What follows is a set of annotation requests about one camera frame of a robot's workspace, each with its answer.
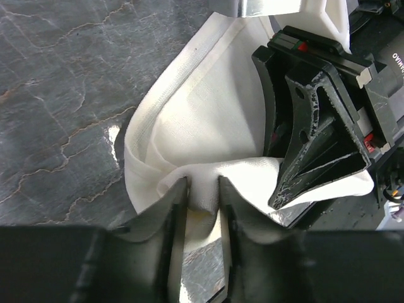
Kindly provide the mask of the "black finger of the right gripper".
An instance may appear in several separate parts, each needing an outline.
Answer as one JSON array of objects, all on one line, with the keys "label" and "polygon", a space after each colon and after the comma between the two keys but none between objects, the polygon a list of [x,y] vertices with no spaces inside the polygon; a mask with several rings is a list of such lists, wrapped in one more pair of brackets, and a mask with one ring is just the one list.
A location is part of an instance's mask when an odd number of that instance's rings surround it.
[{"label": "black finger of the right gripper", "polygon": [[304,193],[362,172],[371,161],[359,119],[330,64],[300,62],[285,75],[292,98],[292,133],[268,201],[279,210]]},{"label": "black finger of the right gripper", "polygon": [[283,158],[287,152],[287,121],[280,74],[275,71],[275,52],[263,45],[252,54],[252,61],[258,72],[264,95],[265,127],[264,150],[266,157]]}]

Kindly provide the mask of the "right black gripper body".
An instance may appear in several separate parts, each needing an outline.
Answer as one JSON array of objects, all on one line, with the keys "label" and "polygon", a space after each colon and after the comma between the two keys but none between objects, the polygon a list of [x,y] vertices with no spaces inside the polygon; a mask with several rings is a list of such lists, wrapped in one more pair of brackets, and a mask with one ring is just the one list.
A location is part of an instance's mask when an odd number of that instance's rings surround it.
[{"label": "right black gripper body", "polygon": [[285,27],[276,33],[268,42],[268,48],[275,52],[273,67],[280,74],[282,84],[281,100],[287,121],[287,148],[293,118],[292,98],[285,75],[300,62],[316,66],[330,64],[336,69],[359,116],[357,125],[361,132],[360,138],[371,163],[378,155],[394,146],[399,127],[389,98],[398,91],[402,82],[395,76],[392,65],[377,61],[373,56],[353,56],[346,53],[334,40],[293,27]]}]

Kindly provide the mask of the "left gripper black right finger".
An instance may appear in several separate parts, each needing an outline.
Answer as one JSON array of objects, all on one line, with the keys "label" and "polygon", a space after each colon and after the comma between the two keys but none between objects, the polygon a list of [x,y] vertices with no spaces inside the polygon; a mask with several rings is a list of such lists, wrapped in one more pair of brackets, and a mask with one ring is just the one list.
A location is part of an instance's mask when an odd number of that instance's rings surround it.
[{"label": "left gripper black right finger", "polygon": [[227,302],[402,302],[403,232],[286,229],[219,178]]}]

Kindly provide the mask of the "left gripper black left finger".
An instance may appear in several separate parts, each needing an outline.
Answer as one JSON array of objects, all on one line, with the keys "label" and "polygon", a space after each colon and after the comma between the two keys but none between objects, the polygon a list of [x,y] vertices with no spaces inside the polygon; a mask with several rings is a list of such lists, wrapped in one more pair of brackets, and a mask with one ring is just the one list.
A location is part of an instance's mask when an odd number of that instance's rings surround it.
[{"label": "left gripper black left finger", "polygon": [[114,230],[1,228],[2,302],[178,302],[187,212],[179,179]]}]

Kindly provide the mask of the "white cloth napkin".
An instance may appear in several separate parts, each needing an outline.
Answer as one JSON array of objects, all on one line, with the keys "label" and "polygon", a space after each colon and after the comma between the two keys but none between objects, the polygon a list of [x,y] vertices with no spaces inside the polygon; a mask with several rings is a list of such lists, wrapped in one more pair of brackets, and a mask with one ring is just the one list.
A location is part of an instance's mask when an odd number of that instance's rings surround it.
[{"label": "white cloth napkin", "polygon": [[265,214],[274,209],[281,157],[263,155],[265,109],[252,53],[269,41],[269,18],[213,13],[155,82],[124,138],[124,178],[136,212],[186,178],[186,252],[220,236],[219,185]]}]

